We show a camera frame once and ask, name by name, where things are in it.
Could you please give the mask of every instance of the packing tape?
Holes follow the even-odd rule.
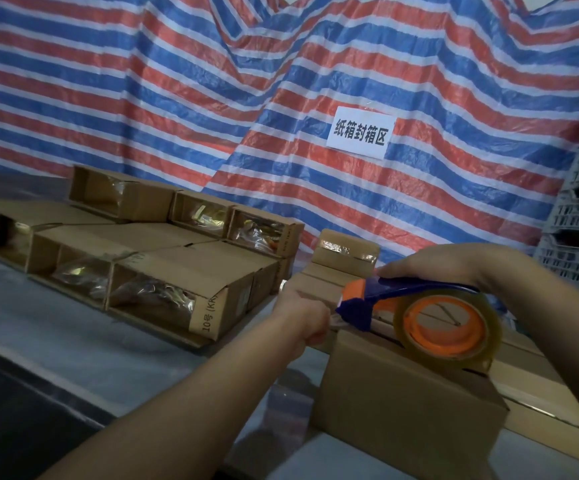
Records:
[[[466,320],[450,324],[445,330],[425,326],[419,316],[426,315],[430,305],[438,306],[449,317],[447,306],[461,308]],[[482,293],[430,290],[379,301],[374,307],[375,310],[390,308],[394,310],[397,340],[425,365],[442,362],[461,369],[482,369],[484,363],[491,362],[501,345],[501,323]]]
[[[323,249],[327,249],[328,251],[333,251],[335,253],[339,253],[339,254],[350,256],[353,258],[357,258],[357,259],[360,259],[362,261],[371,262],[372,264],[376,264],[376,261],[378,260],[378,256],[374,256],[372,254],[365,254],[365,253],[355,253],[355,252],[352,252],[352,250],[350,250],[346,246],[341,246],[341,244],[336,244],[335,242],[324,241],[323,239],[320,239],[318,241],[318,247],[323,248]]]

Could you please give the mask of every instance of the tape roll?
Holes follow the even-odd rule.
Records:
[[[461,369],[481,369],[491,361],[502,341],[498,315],[482,293],[430,290],[399,297],[394,308],[394,333],[416,360],[429,365],[442,362]],[[448,330],[429,328],[419,316],[430,305],[457,306],[467,315],[464,323]]]

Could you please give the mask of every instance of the orange tape core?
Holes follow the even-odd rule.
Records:
[[[418,315],[430,305],[448,303],[464,309],[469,318],[453,330],[434,330],[422,326]],[[453,357],[470,352],[486,339],[485,323],[477,311],[464,301],[451,296],[429,296],[416,301],[403,317],[403,328],[413,341],[434,355]]]

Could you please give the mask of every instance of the striped tarpaulin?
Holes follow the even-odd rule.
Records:
[[[384,160],[336,107],[397,116]],[[579,143],[579,0],[0,0],[0,169],[158,178],[373,239],[530,251]]]

